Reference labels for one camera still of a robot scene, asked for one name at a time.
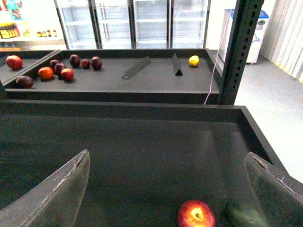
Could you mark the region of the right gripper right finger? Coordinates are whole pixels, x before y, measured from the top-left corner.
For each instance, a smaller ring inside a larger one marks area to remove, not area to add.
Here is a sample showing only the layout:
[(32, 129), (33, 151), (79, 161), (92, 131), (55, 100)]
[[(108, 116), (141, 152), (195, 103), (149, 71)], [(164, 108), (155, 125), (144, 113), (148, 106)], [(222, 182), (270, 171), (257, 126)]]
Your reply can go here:
[(272, 227), (303, 225), (303, 184), (250, 152), (244, 167), (251, 190)]

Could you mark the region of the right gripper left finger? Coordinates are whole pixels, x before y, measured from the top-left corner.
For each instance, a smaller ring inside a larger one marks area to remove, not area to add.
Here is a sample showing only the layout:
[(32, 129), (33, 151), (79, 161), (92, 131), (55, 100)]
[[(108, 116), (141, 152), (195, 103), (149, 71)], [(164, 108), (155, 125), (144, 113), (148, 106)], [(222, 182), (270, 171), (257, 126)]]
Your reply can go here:
[(90, 155), (83, 150), (0, 211), (2, 227), (72, 227), (85, 194)]

